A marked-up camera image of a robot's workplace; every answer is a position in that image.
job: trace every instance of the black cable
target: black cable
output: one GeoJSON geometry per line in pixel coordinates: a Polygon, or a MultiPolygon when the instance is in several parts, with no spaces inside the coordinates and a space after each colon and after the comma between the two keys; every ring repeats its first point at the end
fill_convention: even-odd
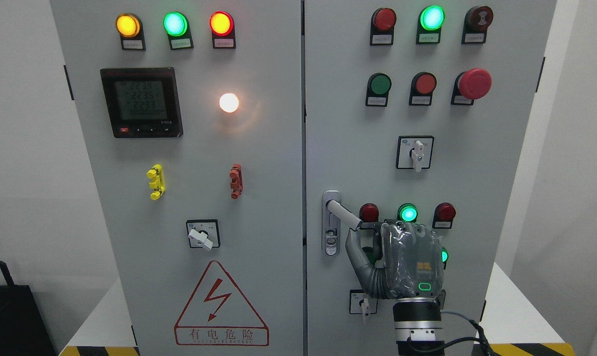
{"type": "Polygon", "coordinates": [[[443,349],[447,349],[448,347],[458,344],[458,343],[462,343],[462,342],[479,342],[481,343],[482,340],[479,338],[474,338],[473,336],[466,336],[465,338],[458,338],[458,339],[454,339],[449,343],[445,343],[443,345],[441,345],[440,347],[437,347],[435,349],[431,349],[431,350],[418,350],[415,349],[415,347],[413,346],[413,342],[411,340],[411,337],[409,336],[409,338],[407,339],[407,342],[409,343],[409,347],[411,348],[411,350],[413,350],[414,352],[418,353],[418,354],[432,354],[434,352],[437,351],[441,351],[443,349]]]}
{"type": "Polygon", "coordinates": [[[485,332],[483,331],[483,327],[480,326],[478,322],[476,322],[474,319],[468,318],[468,317],[466,317],[466,315],[463,315],[456,311],[441,311],[441,313],[456,315],[456,316],[462,317],[465,320],[467,320],[468,322],[470,322],[470,324],[472,324],[472,326],[474,326],[474,329],[476,329],[476,331],[479,332],[479,338],[480,338],[479,343],[481,344],[482,351],[485,353],[485,355],[486,356],[497,356],[497,353],[494,352],[494,350],[490,346],[490,342],[488,342],[488,339],[485,337],[485,332]]]}

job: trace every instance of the red push button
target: red push button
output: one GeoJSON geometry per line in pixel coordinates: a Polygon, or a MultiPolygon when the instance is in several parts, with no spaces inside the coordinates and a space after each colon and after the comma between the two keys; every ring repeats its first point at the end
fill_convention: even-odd
{"type": "Polygon", "coordinates": [[[393,9],[389,9],[388,7],[382,7],[375,10],[371,22],[373,23],[373,27],[375,27],[375,29],[386,32],[395,27],[396,21],[397,16],[395,15],[395,11],[393,11],[393,9]]]}
{"type": "Polygon", "coordinates": [[[415,90],[419,94],[430,94],[437,87],[437,79],[430,73],[420,73],[415,77],[415,90]]]}
{"type": "Polygon", "coordinates": [[[434,209],[438,221],[452,221],[457,216],[457,211],[450,203],[441,203],[434,209]]]}
{"type": "Polygon", "coordinates": [[[494,20],[494,13],[489,6],[475,6],[467,12],[465,22],[474,31],[487,30],[494,20]]]}
{"type": "Polygon", "coordinates": [[[365,223],[375,223],[379,219],[379,209],[373,203],[366,203],[360,208],[360,219],[365,223]]]}
{"type": "Polygon", "coordinates": [[[492,76],[483,68],[474,68],[465,72],[459,79],[461,95],[476,100],[484,97],[492,87],[492,76]]]}

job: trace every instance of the red indicator light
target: red indicator light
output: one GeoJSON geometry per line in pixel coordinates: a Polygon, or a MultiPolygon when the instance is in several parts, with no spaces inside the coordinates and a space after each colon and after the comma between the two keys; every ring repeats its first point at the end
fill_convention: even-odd
{"type": "Polygon", "coordinates": [[[494,13],[489,6],[475,6],[465,16],[465,22],[468,27],[479,32],[487,30],[493,20],[494,13]]]}
{"type": "Polygon", "coordinates": [[[234,20],[229,13],[217,11],[210,16],[210,30],[217,36],[226,36],[234,29],[234,20]]]}
{"type": "Polygon", "coordinates": [[[470,100],[481,99],[492,87],[492,76],[483,68],[473,68],[459,79],[461,95],[470,100]]]}
{"type": "Polygon", "coordinates": [[[373,203],[366,203],[360,208],[360,219],[365,223],[375,223],[379,220],[379,209],[373,203]]]}
{"type": "Polygon", "coordinates": [[[457,211],[450,203],[441,203],[434,209],[438,221],[452,221],[457,216],[457,211]]]}
{"type": "Polygon", "coordinates": [[[396,21],[397,16],[395,11],[393,11],[393,9],[389,9],[388,7],[382,7],[375,10],[373,13],[373,18],[371,19],[373,27],[382,32],[389,31],[395,27],[396,21]]]}
{"type": "Polygon", "coordinates": [[[420,73],[416,76],[415,90],[419,94],[430,94],[437,87],[437,79],[430,73],[420,73]]]}

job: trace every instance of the red warning triangle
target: red warning triangle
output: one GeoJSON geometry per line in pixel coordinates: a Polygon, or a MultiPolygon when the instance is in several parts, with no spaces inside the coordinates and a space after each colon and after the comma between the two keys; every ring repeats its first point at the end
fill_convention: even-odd
{"type": "Polygon", "coordinates": [[[178,345],[268,346],[269,329],[219,261],[210,261],[174,331],[178,345]]]}

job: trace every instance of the glowing light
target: glowing light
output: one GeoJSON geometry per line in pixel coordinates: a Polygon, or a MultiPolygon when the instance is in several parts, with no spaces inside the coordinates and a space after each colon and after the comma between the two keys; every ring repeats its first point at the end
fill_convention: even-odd
{"type": "Polygon", "coordinates": [[[443,8],[438,5],[432,5],[423,9],[419,22],[424,29],[434,31],[441,28],[444,19],[443,8]]]}
{"type": "Polygon", "coordinates": [[[167,13],[164,16],[164,29],[167,30],[167,34],[176,38],[186,33],[188,21],[179,12],[167,13]]]}
{"type": "Polygon", "coordinates": [[[227,92],[219,98],[219,107],[227,113],[233,113],[239,108],[239,97],[232,92],[227,92]]]}
{"type": "Polygon", "coordinates": [[[432,289],[432,285],[430,283],[419,283],[418,285],[420,291],[429,291],[432,289]]]}
{"type": "Polygon", "coordinates": [[[116,29],[124,38],[134,38],[140,33],[140,20],[130,13],[121,13],[116,19],[116,29]]]}
{"type": "Polygon", "coordinates": [[[417,211],[415,205],[406,203],[400,206],[398,210],[398,217],[407,223],[416,221],[417,211]]]}
{"type": "Polygon", "coordinates": [[[230,14],[217,11],[210,16],[210,29],[215,32],[217,36],[225,36],[232,32],[234,28],[234,21],[230,14]]]}
{"type": "Polygon", "coordinates": [[[441,248],[441,261],[443,263],[446,263],[446,261],[449,259],[450,255],[448,255],[448,250],[446,250],[445,247],[441,248]]]}

